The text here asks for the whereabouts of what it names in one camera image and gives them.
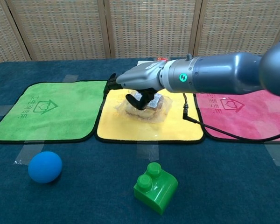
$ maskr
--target packaged bread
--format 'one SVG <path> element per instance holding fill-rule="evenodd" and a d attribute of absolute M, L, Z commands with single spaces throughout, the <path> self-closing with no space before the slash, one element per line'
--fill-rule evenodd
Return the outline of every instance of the packaged bread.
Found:
<path fill-rule="evenodd" d="M 142 95 L 136 91 L 132 91 L 131 94 L 140 100 Z M 127 100 L 125 100 L 119 107 L 118 111 L 131 118 L 141 119 L 149 123 L 163 122 L 171 108 L 172 100 L 169 97 L 163 96 L 159 93 L 154 95 L 154 99 L 149 102 L 144 110 L 138 110 L 133 107 Z"/>

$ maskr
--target red towel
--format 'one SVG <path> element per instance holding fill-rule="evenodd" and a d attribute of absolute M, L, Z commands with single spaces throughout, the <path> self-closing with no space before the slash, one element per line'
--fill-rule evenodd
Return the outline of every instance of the red towel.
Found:
<path fill-rule="evenodd" d="M 280 134 L 280 97 L 268 91 L 246 95 L 196 94 L 196 99 L 207 125 L 249 139 Z M 234 139 L 208 128 L 206 132 L 215 138 Z"/>

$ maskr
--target green toy block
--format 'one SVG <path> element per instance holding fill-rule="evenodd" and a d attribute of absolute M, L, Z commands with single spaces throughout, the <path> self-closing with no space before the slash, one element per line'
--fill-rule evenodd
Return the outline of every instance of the green toy block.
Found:
<path fill-rule="evenodd" d="M 144 174 L 138 177 L 134 195 L 144 204 L 163 214 L 178 186 L 174 176 L 162 170 L 157 162 L 151 162 Z"/>

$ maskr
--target woven panel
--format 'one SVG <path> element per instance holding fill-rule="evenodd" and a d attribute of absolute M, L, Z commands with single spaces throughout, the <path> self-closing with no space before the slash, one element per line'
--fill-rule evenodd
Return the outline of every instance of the woven panel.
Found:
<path fill-rule="evenodd" d="M 115 56 L 185 56 L 195 0 L 109 0 Z"/>
<path fill-rule="evenodd" d="M 208 0 L 198 54 L 263 54 L 279 29 L 280 0 Z"/>
<path fill-rule="evenodd" d="M 12 0 L 35 60 L 105 58 L 97 0 Z"/>
<path fill-rule="evenodd" d="M 0 62 L 25 60 L 25 56 L 0 4 Z"/>

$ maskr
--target house logo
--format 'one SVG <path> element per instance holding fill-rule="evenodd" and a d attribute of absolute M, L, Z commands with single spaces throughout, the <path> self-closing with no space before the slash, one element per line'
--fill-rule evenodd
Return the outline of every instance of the house logo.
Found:
<path fill-rule="evenodd" d="M 44 114 L 46 112 L 49 112 L 55 108 L 57 108 L 58 105 L 55 104 L 52 100 L 48 100 L 48 101 L 39 101 L 37 103 L 37 105 L 35 106 L 33 112 L 34 113 L 40 113 L 40 114 Z"/>
<path fill-rule="evenodd" d="M 221 104 L 225 110 L 239 112 L 245 105 L 237 100 L 228 98 L 220 99 Z"/>

